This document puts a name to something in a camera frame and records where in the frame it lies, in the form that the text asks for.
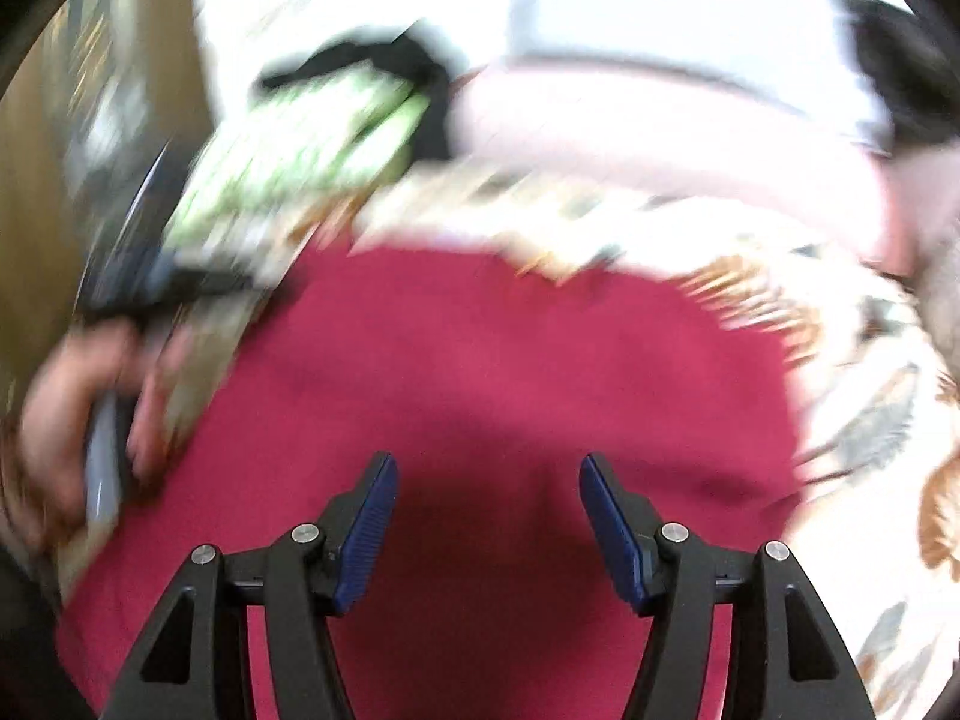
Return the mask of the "person's left hand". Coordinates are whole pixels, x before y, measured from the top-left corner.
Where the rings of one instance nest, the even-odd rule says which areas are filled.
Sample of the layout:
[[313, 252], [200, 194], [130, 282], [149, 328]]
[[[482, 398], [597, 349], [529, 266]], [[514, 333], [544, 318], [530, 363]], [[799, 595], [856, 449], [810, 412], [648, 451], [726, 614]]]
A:
[[155, 483], [171, 465], [167, 397], [190, 348], [179, 328], [145, 340], [127, 320], [71, 330], [28, 388], [2, 437], [2, 533], [29, 554], [64, 543], [85, 523], [85, 437], [94, 402], [110, 390], [135, 395], [127, 453], [133, 477]]

